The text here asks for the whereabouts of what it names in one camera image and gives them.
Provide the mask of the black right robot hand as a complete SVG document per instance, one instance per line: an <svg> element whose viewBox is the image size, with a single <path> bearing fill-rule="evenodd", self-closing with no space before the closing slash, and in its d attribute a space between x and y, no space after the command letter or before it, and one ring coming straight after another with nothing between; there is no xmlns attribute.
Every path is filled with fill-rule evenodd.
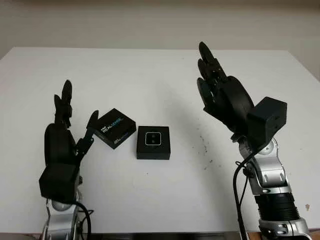
<svg viewBox="0 0 320 240"><path fill-rule="evenodd" d="M247 135L247 115L254 108L251 97L237 78L225 74L204 42L199 43L198 49L201 58L197 65L201 77L197 79L197 87L203 110L233 133Z"/></svg>

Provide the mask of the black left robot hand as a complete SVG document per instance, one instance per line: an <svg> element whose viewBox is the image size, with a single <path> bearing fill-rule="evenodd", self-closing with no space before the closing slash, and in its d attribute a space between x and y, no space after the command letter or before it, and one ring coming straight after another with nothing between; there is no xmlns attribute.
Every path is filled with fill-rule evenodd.
<svg viewBox="0 0 320 240"><path fill-rule="evenodd" d="M76 142L69 130L73 110L71 99L72 83L67 79L63 85L61 96L54 95L54 122L46 127L44 133L46 165L62 163L79 166L94 142L94 125L98 121L99 111L95 110L91 114L84 137Z"/></svg>

